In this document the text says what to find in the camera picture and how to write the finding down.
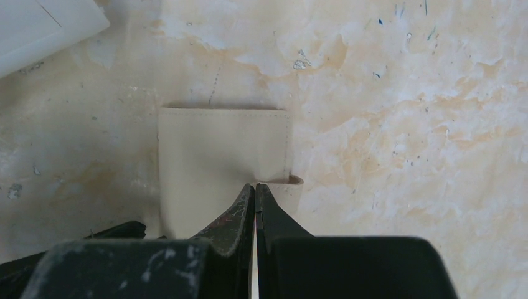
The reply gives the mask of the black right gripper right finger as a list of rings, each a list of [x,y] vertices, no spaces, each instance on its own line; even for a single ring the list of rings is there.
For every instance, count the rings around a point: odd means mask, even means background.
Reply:
[[[260,298],[456,298],[439,253],[419,237],[316,237],[255,190]]]

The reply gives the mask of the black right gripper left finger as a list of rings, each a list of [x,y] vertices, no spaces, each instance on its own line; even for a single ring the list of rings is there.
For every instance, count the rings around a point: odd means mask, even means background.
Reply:
[[[44,257],[23,298],[248,298],[255,190],[189,239],[88,240]]]

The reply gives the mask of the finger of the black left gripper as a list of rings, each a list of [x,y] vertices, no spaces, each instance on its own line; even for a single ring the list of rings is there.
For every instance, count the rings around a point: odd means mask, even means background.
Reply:
[[[82,239],[62,242],[49,250],[32,254],[1,264],[1,298],[20,298],[41,260],[52,254],[62,254],[70,248],[82,248],[88,240],[143,239],[146,225],[139,221],[128,221],[109,229],[90,234]]]

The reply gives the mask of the white plastic card box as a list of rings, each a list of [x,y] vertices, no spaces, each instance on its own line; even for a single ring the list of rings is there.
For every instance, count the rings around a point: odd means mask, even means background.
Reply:
[[[95,1],[1,1],[1,77],[109,26]]]

